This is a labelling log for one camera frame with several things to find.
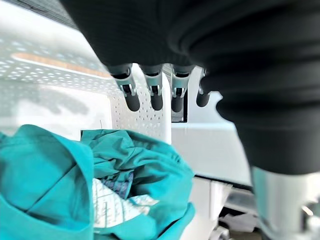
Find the clothing pile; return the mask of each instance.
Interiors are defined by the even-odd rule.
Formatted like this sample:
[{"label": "clothing pile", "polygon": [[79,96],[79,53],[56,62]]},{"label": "clothing pile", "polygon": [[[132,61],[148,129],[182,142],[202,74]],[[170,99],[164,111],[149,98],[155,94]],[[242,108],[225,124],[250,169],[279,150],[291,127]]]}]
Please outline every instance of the clothing pile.
[{"label": "clothing pile", "polygon": [[1,240],[178,240],[194,174],[174,148],[127,130],[68,140],[0,133]]}]

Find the teal shirt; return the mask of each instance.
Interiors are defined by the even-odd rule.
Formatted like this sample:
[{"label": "teal shirt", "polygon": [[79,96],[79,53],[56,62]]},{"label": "teal shirt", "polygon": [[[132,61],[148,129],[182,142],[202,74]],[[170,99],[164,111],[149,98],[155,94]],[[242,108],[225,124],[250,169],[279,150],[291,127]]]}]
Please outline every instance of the teal shirt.
[{"label": "teal shirt", "polygon": [[[172,146],[132,131],[84,130],[77,142],[24,125],[0,134],[0,239],[179,239],[195,212],[192,177]],[[126,183],[123,198],[133,204],[143,195],[157,203],[94,228],[93,178]]]}]

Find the black bellows cover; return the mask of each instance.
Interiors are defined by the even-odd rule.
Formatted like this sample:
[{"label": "black bellows cover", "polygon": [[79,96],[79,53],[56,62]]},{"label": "black bellows cover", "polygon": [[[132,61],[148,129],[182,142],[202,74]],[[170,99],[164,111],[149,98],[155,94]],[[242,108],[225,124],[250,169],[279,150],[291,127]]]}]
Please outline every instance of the black bellows cover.
[{"label": "black bellows cover", "polygon": [[251,165],[320,171],[320,0],[61,2],[107,66],[205,67]]}]

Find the perforated metal sheet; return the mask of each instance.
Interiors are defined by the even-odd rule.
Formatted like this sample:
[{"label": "perforated metal sheet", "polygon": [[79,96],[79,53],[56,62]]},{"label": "perforated metal sheet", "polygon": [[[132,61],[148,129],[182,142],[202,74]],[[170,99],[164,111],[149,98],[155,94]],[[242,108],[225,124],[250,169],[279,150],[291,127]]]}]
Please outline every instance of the perforated metal sheet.
[{"label": "perforated metal sheet", "polygon": [[163,110],[154,111],[138,65],[133,65],[132,73],[141,104],[138,112],[127,108],[122,92],[81,33],[0,2],[0,81],[19,82],[21,86],[51,85],[107,95],[113,128],[130,129],[170,142],[170,86],[166,76],[163,74]]}]

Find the teal fabric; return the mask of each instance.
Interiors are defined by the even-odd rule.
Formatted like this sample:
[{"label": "teal fabric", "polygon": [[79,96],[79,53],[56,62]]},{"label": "teal fabric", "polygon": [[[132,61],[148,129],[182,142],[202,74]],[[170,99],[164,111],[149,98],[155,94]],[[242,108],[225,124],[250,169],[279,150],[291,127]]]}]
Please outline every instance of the teal fabric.
[{"label": "teal fabric", "polygon": [[[193,175],[172,146],[132,131],[84,130],[77,142],[24,125],[0,134],[0,239],[178,240],[195,212]],[[94,228],[93,178],[121,183],[133,205],[143,195],[157,203]]]}]

